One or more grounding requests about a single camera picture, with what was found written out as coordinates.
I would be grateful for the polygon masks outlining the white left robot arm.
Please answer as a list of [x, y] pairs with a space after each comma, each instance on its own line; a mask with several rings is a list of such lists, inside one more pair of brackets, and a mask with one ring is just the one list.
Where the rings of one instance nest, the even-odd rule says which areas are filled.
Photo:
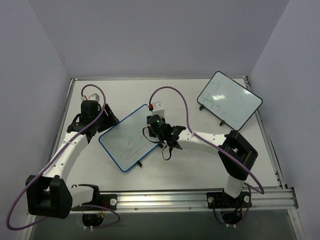
[[83, 100], [80, 113], [68, 126], [64, 140], [39, 177], [30, 175], [27, 186], [28, 212], [35, 216], [65, 219], [73, 208], [85, 205], [90, 210], [100, 206], [97, 185], [81, 183], [68, 187], [66, 180], [80, 156], [97, 133], [119, 123], [109, 105], [101, 106], [97, 100]]

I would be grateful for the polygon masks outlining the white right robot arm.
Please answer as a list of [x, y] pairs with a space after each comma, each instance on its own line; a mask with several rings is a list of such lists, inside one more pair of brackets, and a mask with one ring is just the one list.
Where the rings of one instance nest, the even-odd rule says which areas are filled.
[[242, 189], [252, 169], [258, 152], [235, 130], [228, 134], [191, 132], [185, 126], [171, 126], [158, 114], [146, 117], [148, 134], [158, 143], [179, 150], [196, 150], [220, 157], [228, 173], [226, 185], [221, 194], [223, 203], [234, 206], [244, 196]]

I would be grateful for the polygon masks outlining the blue framed whiteboard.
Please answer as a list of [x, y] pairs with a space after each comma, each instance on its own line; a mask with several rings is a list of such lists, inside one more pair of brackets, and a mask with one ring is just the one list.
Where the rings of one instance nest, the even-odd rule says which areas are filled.
[[148, 106], [143, 104], [98, 139], [123, 173], [139, 165], [144, 157], [159, 146], [158, 139], [150, 137], [146, 129], [147, 116], [151, 114]]

